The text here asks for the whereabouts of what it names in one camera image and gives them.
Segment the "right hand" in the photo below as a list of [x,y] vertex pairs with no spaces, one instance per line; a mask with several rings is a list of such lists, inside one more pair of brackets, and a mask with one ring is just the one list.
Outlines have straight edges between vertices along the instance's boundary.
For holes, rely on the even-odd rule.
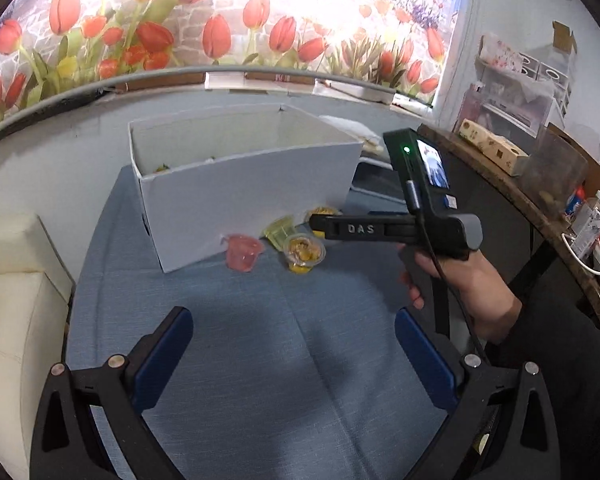
[[476,334],[492,344],[502,342],[517,322],[522,303],[480,250],[467,260],[439,261],[449,284],[474,320]]

